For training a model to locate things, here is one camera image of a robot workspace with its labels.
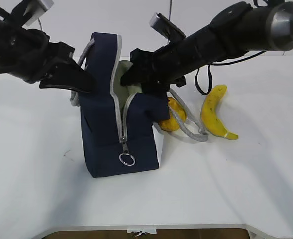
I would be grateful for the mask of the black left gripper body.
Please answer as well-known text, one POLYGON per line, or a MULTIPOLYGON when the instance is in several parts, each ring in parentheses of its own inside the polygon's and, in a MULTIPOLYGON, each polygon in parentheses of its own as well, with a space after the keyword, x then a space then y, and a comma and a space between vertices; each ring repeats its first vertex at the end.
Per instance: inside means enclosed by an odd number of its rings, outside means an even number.
POLYGON ((37 37, 40 43, 36 43, 33 49, 18 58, 19 66, 12 71, 13 76, 33 84, 50 78, 60 65, 75 67, 71 56, 74 48, 64 42, 50 42, 50 37, 40 30, 30 29, 27 32, 37 37))

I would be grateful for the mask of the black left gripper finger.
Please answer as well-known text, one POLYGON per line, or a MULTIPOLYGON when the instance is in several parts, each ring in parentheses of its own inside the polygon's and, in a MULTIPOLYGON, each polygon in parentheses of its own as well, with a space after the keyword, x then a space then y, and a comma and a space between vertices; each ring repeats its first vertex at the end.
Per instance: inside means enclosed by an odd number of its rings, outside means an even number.
POLYGON ((52 78, 86 78, 91 80, 91 92, 95 89, 94 78, 75 62, 72 64, 58 63, 54 67, 52 78))
POLYGON ((91 92, 91 80, 86 78, 47 78, 40 81, 41 89, 63 89, 76 92, 91 92))

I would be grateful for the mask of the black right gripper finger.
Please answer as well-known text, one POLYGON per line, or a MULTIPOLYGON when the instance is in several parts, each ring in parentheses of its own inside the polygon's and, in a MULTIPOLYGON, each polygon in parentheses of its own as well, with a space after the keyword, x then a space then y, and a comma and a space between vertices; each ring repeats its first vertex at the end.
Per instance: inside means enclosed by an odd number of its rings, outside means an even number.
POLYGON ((130 86, 139 83, 145 83, 149 80, 148 71, 138 65, 132 65, 127 72, 125 72, 120 80, 122 86, 130 86))

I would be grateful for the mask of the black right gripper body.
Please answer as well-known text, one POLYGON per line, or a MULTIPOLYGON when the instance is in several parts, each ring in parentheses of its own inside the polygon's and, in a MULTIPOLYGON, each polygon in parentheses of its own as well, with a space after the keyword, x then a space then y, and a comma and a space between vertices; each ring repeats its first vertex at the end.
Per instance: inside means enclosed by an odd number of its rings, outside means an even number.
POLYGON ((159 53, 136 48, 130 53, 130 60, 133 65, 141 66, 148 71, 149 80, 139 83, 145 93, 159 94, 167 92, 171 85, 177 87, 186 85, 184 74, 175 74, 173 72, 176 69, 175 65, 163 60, 159 53))

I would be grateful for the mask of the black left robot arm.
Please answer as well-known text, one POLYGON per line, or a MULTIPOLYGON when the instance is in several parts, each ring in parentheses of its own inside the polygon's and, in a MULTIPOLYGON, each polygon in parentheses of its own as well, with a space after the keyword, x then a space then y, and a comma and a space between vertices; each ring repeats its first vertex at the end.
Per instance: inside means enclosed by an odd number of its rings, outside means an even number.
POLYGON ((42 30, 25 29, 47 12, 52 0, 23 0, 12 12, 0 7, 0 74, 10 74, 41 89, 91 93, 94 78, 74 59, 74 48, 50 42, 42 30))

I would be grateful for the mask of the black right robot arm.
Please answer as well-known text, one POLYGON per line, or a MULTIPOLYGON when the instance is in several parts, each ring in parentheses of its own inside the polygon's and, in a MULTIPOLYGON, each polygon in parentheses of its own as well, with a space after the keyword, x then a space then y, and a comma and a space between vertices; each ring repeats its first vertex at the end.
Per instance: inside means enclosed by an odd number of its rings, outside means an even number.
POLYGON ((184 86, 185 76, 194 70, 250 51, 293 50, 291 1, 270 0, 255 8, 238 2, 189 36, 160 13, 154 14, 150 26, 169 43, 154 52, 133 50, 132 66, 120 80, 122 86, 140 84, 146 93, 184 86))

